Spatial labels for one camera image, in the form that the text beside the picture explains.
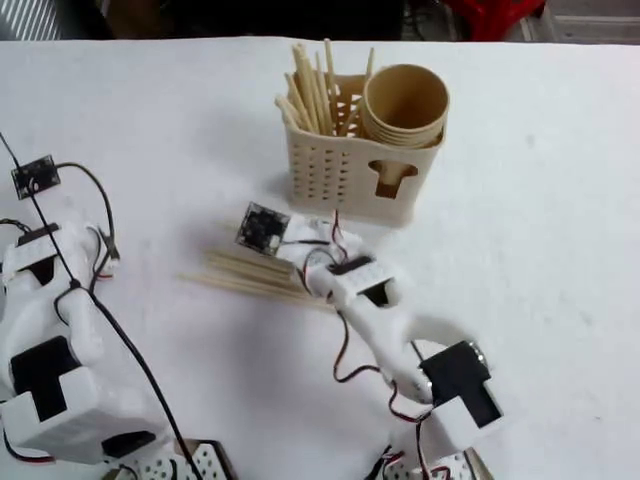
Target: small black circuit board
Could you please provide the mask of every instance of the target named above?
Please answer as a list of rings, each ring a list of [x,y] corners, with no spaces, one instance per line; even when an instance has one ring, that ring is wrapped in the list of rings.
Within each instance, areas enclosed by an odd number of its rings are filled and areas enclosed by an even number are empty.
[[[17,168],[13,169],[11,176],[20,200],[29,198],[29,185],[31,185],[34,195],[60,185],[58,170],[51,155],[23,165],[20,167],[20,171]]]
[[[274,256],[291,217],[251,202],[236,236],[236,243],[263,255]]]

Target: perforated metal bracket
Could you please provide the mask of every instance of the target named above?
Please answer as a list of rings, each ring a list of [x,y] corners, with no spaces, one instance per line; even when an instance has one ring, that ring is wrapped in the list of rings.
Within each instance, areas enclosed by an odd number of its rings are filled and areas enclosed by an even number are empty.
[[[203,480],[237,480],[233,470],[224,458],[224,453],[218,453],[212,443],[201,443],[193,454],[193,460],[198,466]],[[129,467],[131,470],[121,469],[115,480],[196,480],[186,459],[179,454],[163,450],[156,455],[135,461]]]

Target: circuit board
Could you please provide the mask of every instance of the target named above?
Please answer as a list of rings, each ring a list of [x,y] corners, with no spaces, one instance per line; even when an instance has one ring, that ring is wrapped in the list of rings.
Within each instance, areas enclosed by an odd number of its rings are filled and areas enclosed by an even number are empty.
[[[275,256],[291,217],[251,202],[236,236],[236,243],[267,256]]]

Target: red wire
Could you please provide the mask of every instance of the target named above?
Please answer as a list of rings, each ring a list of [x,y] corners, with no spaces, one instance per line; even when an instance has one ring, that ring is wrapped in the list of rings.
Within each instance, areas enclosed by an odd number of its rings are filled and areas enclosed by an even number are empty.
[[[56,459],[51,457],[51,456],[44,456],[44,457],[27,457],[25,455],[21,455],[18,452],[16,452],[13,447],[11,446],[11,444],[9,443],[9,439],[7,438],[7,432],[3,432],[4,434],[4,446],[7,449],[7,452],[9,452],[9,455],[11,455],[13,458],[15,458],[16,460],[19,460],[21,462],[25,462],[25,463],[31,463],[34,465],[42,465],[45,463],[55,463]]]
[[[404,457],[404,452],[398,452],[395,455],[392,455],[389,459],[387,459],[383,465],[382,465],[382,478],[386,479],[386,471],[387,471],[387,467],[390,466],[392,463],[397,462],[398,460],[400,460],[402,457]]]
[[[333,240],[333,243],[336,244],[336,247],[338,247],[338,249],[340,250],[340,252],[342,253],[342,261],[345,262],[347,260],[349,260],[349,254],[347,253],[347,250],[338,243],[338,240],[336,239],[336,232],[340,232],[340,236],[342,238],[344,238],[344,236],[342,235],[342,230],[340,229],[340,219],[339,219],[339,213],[338,210],[334,210],[334,217],[333,217],[333,227],[331,228],[331,240]]]
[[[444,465],[441,467],[436,467],[433,470],[431,470],[431,475],[435,475],[441,472],[445,473],[444,480],[451,480],[451,470],[449,469],[449,467],[446,467]]]
[[[424,461],[424,455],[422,455],[422,448],[420,447],[420,430],[422,428],[422,422],[416,425],[416,447],[418,448],[418,461],[420,462],[420,470],[422,470],[422,480],[431,480],[429,475],[429,469]]]
[[[405,422],[417,423],[420,424],[422,420],[424,420],[424,415],[420,417],[410,417],[402,412],[398,412],[395,408],[393,408],[393,402],[395,402],[396,397],[398,396],[398,384],[395,381],[391,382],[393,384],[393,393],[391,394],[391,398],[389,398],[389,410],[391,413],[398,417],[400,420],[404,420]]]
[[[340,347],[340,351],[338,352],[336,361],[333,364],[333,379],[338,383],[347,383],[349,380],[352,380],[354,377],[360,375],[362,372],[370,371],[370,372],[380,373],[380,369],[374,365],[362,365],[356,368],[353,372],[349,373],[348,375],[342,378],[338,377],[338,367],[340,366],[342,357],[344,357],[344,354],[347,351],[347,346],[349,345],[349,326],[347,325],[347,321],[342,315],[342,313],[338,312],[338,316],[340,317],[344,325],[344,341],[342,342],[342,347]]]

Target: red object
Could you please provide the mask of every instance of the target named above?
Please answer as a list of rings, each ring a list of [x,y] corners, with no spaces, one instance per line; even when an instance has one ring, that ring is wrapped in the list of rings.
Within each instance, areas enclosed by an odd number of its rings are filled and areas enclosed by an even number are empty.
[[[471,41],[497,42],[522,18],[541,16],[545,0],[442,0],[471,24]]]

